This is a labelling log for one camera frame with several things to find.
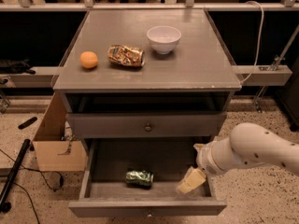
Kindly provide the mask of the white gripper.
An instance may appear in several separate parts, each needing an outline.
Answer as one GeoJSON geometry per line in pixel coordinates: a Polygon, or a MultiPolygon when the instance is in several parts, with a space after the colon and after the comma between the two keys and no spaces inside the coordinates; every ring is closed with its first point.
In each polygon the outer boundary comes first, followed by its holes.
{"type": "Polygon", "coordinates": [[[190,167],[178,184],[178,191],[187,194],[206,181],[207,175],[223,175],[226,159],[226,140],[208,144],[194,144],[197,151],[196,163],[199,168],[190,167]]]}

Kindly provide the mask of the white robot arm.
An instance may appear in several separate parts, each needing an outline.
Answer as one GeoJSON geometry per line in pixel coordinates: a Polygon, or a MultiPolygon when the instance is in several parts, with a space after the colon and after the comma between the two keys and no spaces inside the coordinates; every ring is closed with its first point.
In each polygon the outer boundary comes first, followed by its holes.
{"type": "Polygon", "coordinates": [[[254,123],[238,124],[226,138],[193,147],[197,167],[190,167],[179,182],[178,191],[183,194],[203,185],[209,176],[232,169],[273,164],[299,175],[299,145],[254,123]]]}

